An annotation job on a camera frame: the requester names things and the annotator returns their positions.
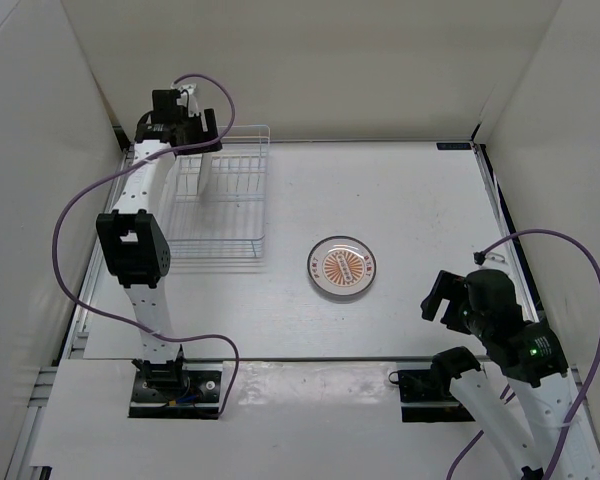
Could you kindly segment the white plate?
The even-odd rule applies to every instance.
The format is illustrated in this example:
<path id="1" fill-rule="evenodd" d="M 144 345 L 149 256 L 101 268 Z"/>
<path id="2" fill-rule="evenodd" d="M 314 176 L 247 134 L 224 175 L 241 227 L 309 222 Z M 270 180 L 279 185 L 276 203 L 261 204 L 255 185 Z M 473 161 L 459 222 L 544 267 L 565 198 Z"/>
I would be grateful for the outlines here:
<path id="1" fill-rule="evenodd" d="M 197 195 L 201 197 L 208 185 L 212 172 L 213 154 L 204 153 L 201 155 L 199 172 L 197 178 Z"/>
<path id="2" fill-rule="evenodd" d="M 306 260 L 311 287 L 334 302 L 352 302 L 365 296 L 377 274 L 372 250 L 355 237 L 335 235 L 317 242 Z"/>

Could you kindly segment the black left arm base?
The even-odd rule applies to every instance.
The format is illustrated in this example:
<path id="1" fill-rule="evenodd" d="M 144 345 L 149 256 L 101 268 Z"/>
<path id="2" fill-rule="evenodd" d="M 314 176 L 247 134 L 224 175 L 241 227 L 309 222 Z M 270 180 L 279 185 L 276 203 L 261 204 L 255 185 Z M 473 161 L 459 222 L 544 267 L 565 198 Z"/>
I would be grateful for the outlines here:
<path id="1" fill-rule="evenodd" d="M 183 381 L 154 387 L 135 373 L 128 417 L 134 419 L 216 420 L 219 416 L 222 369 L 192 369 L 186 365 Z"/>

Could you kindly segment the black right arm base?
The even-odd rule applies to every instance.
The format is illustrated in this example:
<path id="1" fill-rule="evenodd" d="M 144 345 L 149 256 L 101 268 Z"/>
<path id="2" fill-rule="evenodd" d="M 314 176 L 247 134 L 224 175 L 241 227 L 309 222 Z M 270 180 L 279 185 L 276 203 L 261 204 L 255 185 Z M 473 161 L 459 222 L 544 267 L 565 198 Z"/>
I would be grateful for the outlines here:
<path id="1" fill-rule="evenodd" d="M 399 390 L 403 423 L 467 423 L 472 415 L 437 386 L 429 370 L 394 370 L 388 381 Z"/>

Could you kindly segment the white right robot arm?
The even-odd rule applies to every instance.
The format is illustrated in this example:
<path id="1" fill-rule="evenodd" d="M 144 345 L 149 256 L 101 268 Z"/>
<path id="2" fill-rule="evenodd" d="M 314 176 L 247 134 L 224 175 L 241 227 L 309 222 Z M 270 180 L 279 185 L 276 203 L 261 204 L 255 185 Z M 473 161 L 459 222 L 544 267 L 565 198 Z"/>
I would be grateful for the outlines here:
<path id="1" fill-rule="evenodd" d="M 429 387 L 455 398 L 479 424 L 513 479 L 598 479 L 596 455 L 580 426 L 568 363 L 547 323 L 524 318 L 513 282 L 483 269 L 465 277 L 440 271 L 421 303 L 425 320 L 448 303 L 441 322 L 476 337 L 506 378 L 525 415 L 523 427 L 487 383 L 480 362 L 465 347 L 432 359 Z"/>

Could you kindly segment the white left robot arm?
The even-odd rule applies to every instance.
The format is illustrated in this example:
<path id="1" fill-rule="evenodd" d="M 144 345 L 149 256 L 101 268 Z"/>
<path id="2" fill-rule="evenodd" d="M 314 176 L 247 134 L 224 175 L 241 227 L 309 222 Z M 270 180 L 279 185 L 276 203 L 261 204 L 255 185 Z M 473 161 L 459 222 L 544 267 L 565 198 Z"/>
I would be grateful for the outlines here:
<path id="1" fill-rule="evenodd" d="M 107 268 L 123 287 L 135 322 L 141 325 L 142 357 L 133 364 L 142 382 L 168 400 L 186 395 L 190 377 L 183 370 L 181 346 L 165 340 L 173 334 L 164 289 L 171 252 L 156 213 L 177 154 L 162 151 L 186 146 L 187 154 L 200 153 L 208 159 L 221 145 L 198 145 L 217 135 L 215 113 L 199 109 L 194 84 L 153 91 L 152 110 L 136 129 L 135 169 L 112 210 L 96 220 Z"/>

